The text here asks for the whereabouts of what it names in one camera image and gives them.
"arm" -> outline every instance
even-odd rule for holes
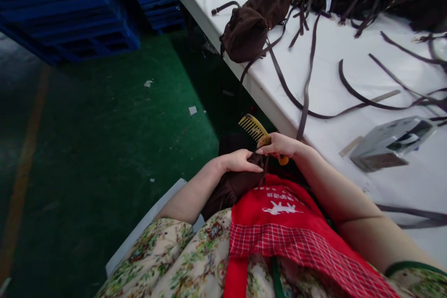
[[[293,158],[321,205],[337,223],[343,239],[367,262],[382,273],[399,261],[416,261],[442,269],[316,150],[284,135],[270,135],[272,144],[257,153]]]
[[[183,186],[154,218],[171,218],[194,224],[225,172],[262,172],[262,168],[247,162],[251,152],[245,149],[212,159]]]

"hand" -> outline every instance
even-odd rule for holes
[[[231,154],[220,156],[223,163],[223,168],[228,171],[249,171],[249,172],[263,172],[263,169],[253,163],[247,162],[252,152],[247,149],[240,149]]]
[[[275,157],[279,157],[279,155],[294,157],[300,151],[304,150],[305,148],[309,148],[309,146],[301,143],[300,141],[280,133],[270,133],[269,135],[271,137],[271,144],[256,150],[257,154],[270,154]]]

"floral sleeve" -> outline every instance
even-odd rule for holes
[[[419,262],[399,262],[385,276],[416,297],[447,297],[447,273]]]
[[[138,238],[96,297],[145,296],[193,237],[189,223],[159,219]]]

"person's left hand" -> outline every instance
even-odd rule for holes
[[[223,161],[225,171],[249,171],[249,172],[263,172],[263,169],[253,163],[247,162],[252,152],[247,149],[240,149],[231,154],[220,156]]]

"comb teeth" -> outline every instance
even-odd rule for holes
[[[238,123],[257,142],[264,135],[264,128],[250,114],[245,115]]]

